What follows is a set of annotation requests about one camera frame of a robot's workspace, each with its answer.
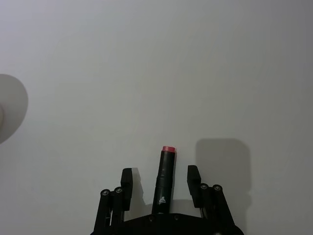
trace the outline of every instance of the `blurry white object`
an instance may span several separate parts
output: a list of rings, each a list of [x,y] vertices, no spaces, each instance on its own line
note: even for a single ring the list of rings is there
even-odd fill
[[[2,123],[3,123],[3,110],[2,110],[2,107],[0,105],[0,129],[2,127]]]
[[[9,139],[22,124],[28,96],[24,85],[15,77],[0,74],[0,144]]]

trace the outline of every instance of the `white background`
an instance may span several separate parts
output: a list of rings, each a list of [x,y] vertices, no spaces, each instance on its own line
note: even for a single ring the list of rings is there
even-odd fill
[[[310,234],[312,9],[2,0],[0,73],[23,83],[28,110],[0,145],[0,234],[90,234],[100,191],[125,167],[141,177],[127,216],[147,213],[163,145],[178,149],[173,211],[197,215],[197,164],[246,234]]]

